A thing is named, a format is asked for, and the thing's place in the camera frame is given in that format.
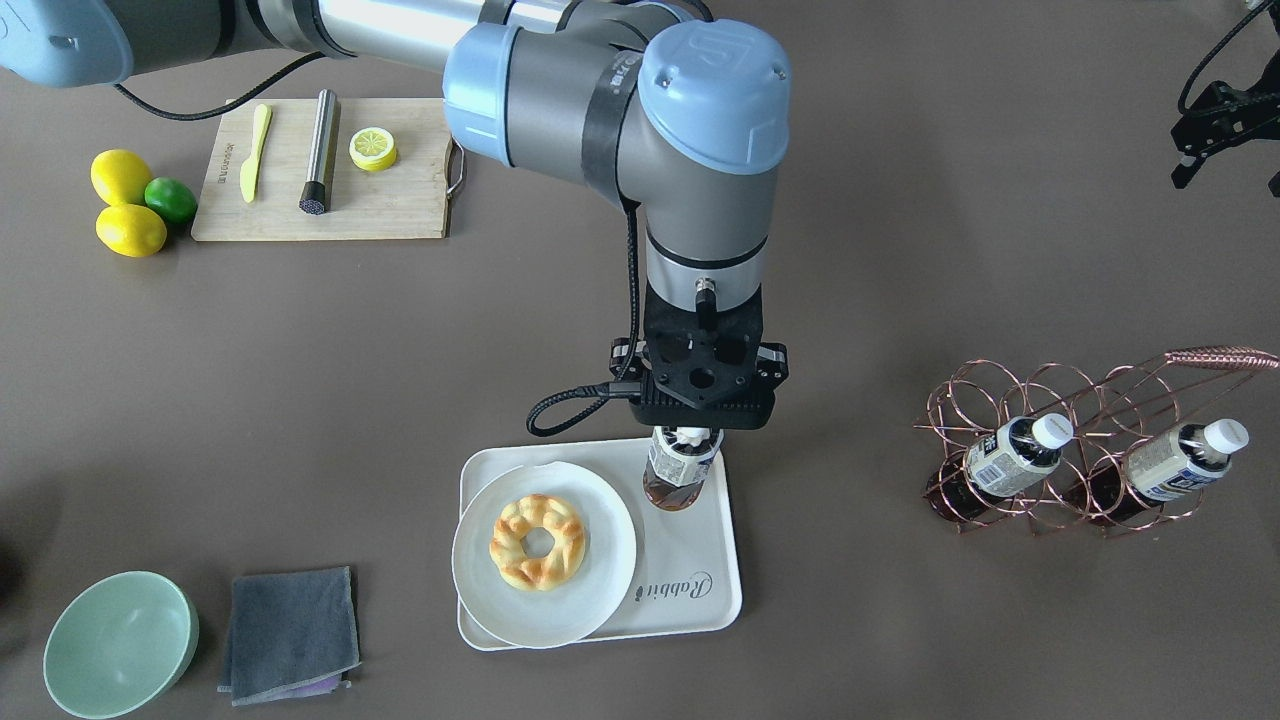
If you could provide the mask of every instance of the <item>green bowl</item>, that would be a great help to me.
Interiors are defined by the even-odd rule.
[[[118,717],[169,689],[200,621],[178,585],[134,570],[99,580],[63,611],[45,646],[45,687],[77,717]]]

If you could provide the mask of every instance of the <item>green lime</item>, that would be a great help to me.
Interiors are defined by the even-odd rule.
[[[156,178],[142,191],[142,201],[166,223],[180,225],[196,217],[196,196],[173,178]]]

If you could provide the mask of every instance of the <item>gray cloth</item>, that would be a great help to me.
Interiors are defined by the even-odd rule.
[[[253,705],[333,692],[360,665],[351,568],[248,575],[232,584],[219,692]]]

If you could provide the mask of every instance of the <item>black cable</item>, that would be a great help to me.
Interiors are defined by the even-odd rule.
[[[627,356],[626,359],[623,359],[622,365],[618,366],[618,370],[613,374],[614,382],[621,382],[622,378],[626,375],[627,368],[630,368],[631,363],[635,361],[636,345],[639,345],[640,342],[640,259],[639,259],[640,228],[639,228],[639,222],[636,219],[635,205],[627,202],[625,213],[627,215],[627,296],[628,300],[631,301],[631,331],[630,334],[627,336],[628,340]],[[573,415],[568,420],[564,420],[563,423],[553,425],[550,428],[538,427],[538,418],[553,405],[559,405],[566,400],[577,400],[586,397],[595,397],[596,400],[590,405],[588,405],[577,415]],[[529,419],[525,420],[525,429],[527,429],[529,433],[535,437],[550,437],[554,434],[559,434],[572,428],[573,425],[581,423],[582,420],[590,418],[591,414],[603,407],[604,404],[612,400],[613,397],[616,396],[611,395],[609,383],[600,383],[594,386],[579,386],[572,389],[557,392],[556,395],[544,397],[536,405],[534,405],[532,410],[529,411]]]
[[[692,5],[704,20],[709,23],[716,22],[716,15],[712,14],[712,9],[703,0],[685,0],[685,3]]]
[[[271,77],[266,78],[265,81],[260,82],[253,90],[250,90],[244,95],[241,95],[239,97],[237,97],[236,100],[232,100],[230,102],[228,102],[227,105],[223,105],[221,108],[216,108],[214,110],[205,110],[204,113],[170,113],[168,110],[161,110],[160,108],[156,108],[155,105],[148,104],[147,101],[142,100],[137,95],[134,95],[134,94],[129,92],[128,90],[125,90],[123,85],[116,83],[116,85],[113,85],[111,87],[114,87],[115,90],[119,90],[120,95],[124,95],[125,97],[128,97],[129,100],[132,100],[133,104],[137,105],[138,108],[142,108],[143,110],[146,110],[147,113],[151,113],[152,115],[160,115],[161,118],[164,118],[166,120],[184,120],[184,122],[189,122],[189,120],[207,120],[209,118],[216,118],[218,115],[221,115],[224,113],[230,113],[236,108],[239,108],[241,105],[243,105],[243,104],[248,102],[250,100],[252,100],[252,99],[257,97],[259,95],[261,95],[264,90],[266,90],[268,87],[271,87],[273,85],[275,85],[276,82],[279,82],[280,78],[283,78],[284,76],[292,73],[293,70],[301,68],[302,65],[306,65],[307,63],[310,63],[312,60],[319,60],[320,58],[324,58],[324,56],[325,56],[324,53],[311,53],[310,55],[303,55],[303,56],[298,58],[297,60],[293,60],[288,65],[284,65],[283,68],[280,68],[274,76],[271,76]]]
[[[634,5],[639,0],[617,0],[618,5]],[[712,9],[707,6],[703,0],[682,0],[686,5],[692,6],[698,10],[698,14],[703,17],[705,22],[716,22],[716,15],[712,14]]]
[[[1266,95],[1258,95],[1256,97],[1251,97],[1247,102],[1225,102],[1225,104],[1221,104],[1221,105],[1215,105],[1213,108],[1204,108],[1204,109],[1201,109],[1201,110],[1190,110],[1190,109],[1187,108],[1187,97],[1190,95],[1192,86],[1196,85],[1196,79],[1199,77],[1201,72],[1203,72],[1204,68],[1207,68],[1208,64],[1213,61],[1213,58],[1216,58],[1217,54],[1221,53],[1222,49],[1226,47],[1226,45],[1229,42],[1231,42],[1233,40],[1235,40],[1236,35],[1240,35],[1240,31],[1243,31],[1245,26],[1248,26],[1249,23],[1252,23],[1254,18],[1257,18],[1258,15],[1261,15],[1263,12],[1266,12],[1267,9],[1270,9],[1271,5],[1275,5],[1275,4],[1276,4],[1276,0],[1263,0],[1262,3],[1258,3],[1258,6],[1253,8],[1252,10],[1249,10],[1249,13],[1247,15],[1244,15],[1244,19],[1242,19],[1240,22],[1238,22],[1235,24],[1235,27],[1233,27],[1230,29],[1230,32],[1228,32],[1225,36],[1222,36],[1222,40],[1220,40],[1217,42],[1217,45],[1215,45],[1213,49],[1210,50],[1207,55],[1204,55],[1204,58],[1199,61],[1198,65],[1196,65],[1196,69],[1192,70],[1190,77],[1187,78],[1187,85],[1183,86],[1181,95],[1178,96],[1178,113],[1179,114],[1188,115],[1188,117],[1192,117],[1192,118],[1201,118],[1201,117],[1204,117],[1204,115],[1213,115],[1216,113],[1224,113],[1224,111],[1230,111],[1230,110],[1238,110],[1240,108],[1248,108],[1251,105],[1257,105],[1260,102],[1268,102],[1271,100],[1275,100],[1275,99],[1280,97],[1280,92],[1267,92]]]

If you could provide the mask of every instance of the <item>lemon slice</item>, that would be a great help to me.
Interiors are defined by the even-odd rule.
[[[351,136],[351,160],[361,170],[376,173],[396,164],[396,138],[383,128],[365,128]]]

